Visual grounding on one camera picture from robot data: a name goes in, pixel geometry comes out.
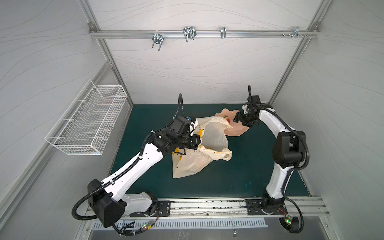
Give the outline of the cream banana-print plastic bag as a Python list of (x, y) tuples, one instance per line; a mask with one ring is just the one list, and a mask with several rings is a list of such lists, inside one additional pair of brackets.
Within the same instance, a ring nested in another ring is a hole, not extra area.
[(223, 117), (199, 118), (194, 134), (201, 140), (196, 150), (176, 149), (172, 153), (173, 178), (197, 174), (212, 161), (229, 161), (233, 152), (229, 149), (225, 130), (232, 126)]

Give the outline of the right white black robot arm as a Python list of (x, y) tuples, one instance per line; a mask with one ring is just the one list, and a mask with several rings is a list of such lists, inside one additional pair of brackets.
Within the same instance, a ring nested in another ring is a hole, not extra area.
[(274, 134), (276, 141), (272, 149), (274, 169), (263, 196), (260, 200), (245, 200), (248, 215), (281, 214), (281, 226), (291, 234), (299, 234), (304, 229), (304, 217), (287, 213), (288, 201), (298, 210), (299, 206), (286, 194), (290, 178), (295, 171), (305, 169), (310, 160), (306, 134), (291, 128), (269, 104), (261, 102), (257, 95), (248, 94), (242, 112), (235, 115), (234, 122), (252, 127), (255, 122), (263, 122)]

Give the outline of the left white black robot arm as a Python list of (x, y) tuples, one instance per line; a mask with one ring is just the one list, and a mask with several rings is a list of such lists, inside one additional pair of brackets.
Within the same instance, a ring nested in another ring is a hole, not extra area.
[(128, 189), (152, 166), (175, 150), (197, 150), (201, 137), (194, 134), (198, 120), (184, 111), (183, 96), (179, 94), (177, 113), (165, 127), (151, 131), (144, 139), (140, 151), (123, 167), (102, 181), (88, 184), (88, 193), (72, 208), (72, 217), (79, 221), (98, 219), (104, 227), (115, 223), (126, 213), (151, 216), (158, 200), (151, 193), (141, 193), (123, 199)]

